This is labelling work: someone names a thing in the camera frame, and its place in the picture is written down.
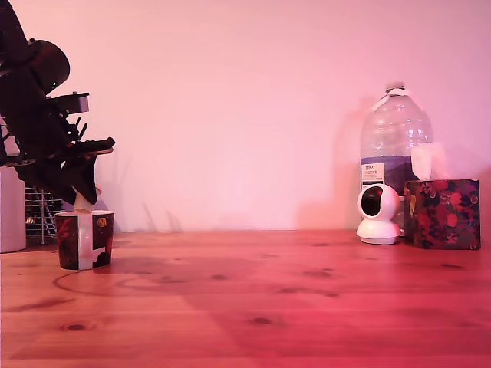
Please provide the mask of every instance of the bottle cap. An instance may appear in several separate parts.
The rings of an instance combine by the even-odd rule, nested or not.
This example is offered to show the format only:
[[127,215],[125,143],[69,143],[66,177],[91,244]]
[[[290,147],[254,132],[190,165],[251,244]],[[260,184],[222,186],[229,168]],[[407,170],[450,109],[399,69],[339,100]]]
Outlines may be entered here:
[[395,89],[400,89],[404,90],[406,89],[406,85],[402,80],[397,80],[395,82],[390,82],[385,85],[385,93],[388,93],[390,90],[395,90]]

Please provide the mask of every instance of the floral tissue box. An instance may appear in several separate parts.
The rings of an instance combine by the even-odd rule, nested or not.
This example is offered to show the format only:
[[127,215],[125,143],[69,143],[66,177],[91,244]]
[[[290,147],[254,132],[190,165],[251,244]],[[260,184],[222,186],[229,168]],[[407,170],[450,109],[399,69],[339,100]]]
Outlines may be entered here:
[[418,180],[404,187],[404,229],[425,249],[480,249],[478,180]]

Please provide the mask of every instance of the cup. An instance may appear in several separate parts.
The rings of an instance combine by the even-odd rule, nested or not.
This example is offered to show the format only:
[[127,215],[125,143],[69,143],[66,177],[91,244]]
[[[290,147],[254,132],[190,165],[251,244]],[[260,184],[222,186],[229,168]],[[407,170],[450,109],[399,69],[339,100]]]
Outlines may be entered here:
[[59,212],[54,221],[61,268],[88,270],[110,263],[114,212]]

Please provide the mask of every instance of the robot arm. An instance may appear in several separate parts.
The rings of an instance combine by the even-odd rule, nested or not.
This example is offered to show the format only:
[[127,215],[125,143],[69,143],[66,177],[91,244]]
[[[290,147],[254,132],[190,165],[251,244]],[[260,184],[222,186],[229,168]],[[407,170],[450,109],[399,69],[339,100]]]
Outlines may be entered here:
[[[8,133],[0,143],[0,166],[13,166],[21,180],[75,202],[76,192],[95,204],[94,165],[110,153],[112,138],[84,141],[67,117],[88,111],[88,94],[47,95],[70,74],[68,59],[48,41],[25,38],[8,2],[0,0],[0,116]],[[4,142],[13,136],[20,153],[9,156]]]

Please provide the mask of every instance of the white security camera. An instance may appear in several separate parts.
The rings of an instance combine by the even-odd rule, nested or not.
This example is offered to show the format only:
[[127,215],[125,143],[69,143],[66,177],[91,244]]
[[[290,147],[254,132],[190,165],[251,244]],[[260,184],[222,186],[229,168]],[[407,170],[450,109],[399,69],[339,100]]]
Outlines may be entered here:
[[373,184],[358,196],[358,211],[364,220],[356,234],[370,244],[393,244],[400,236],[400,228],[391,220],[399,212],[399,195],[390,186]]

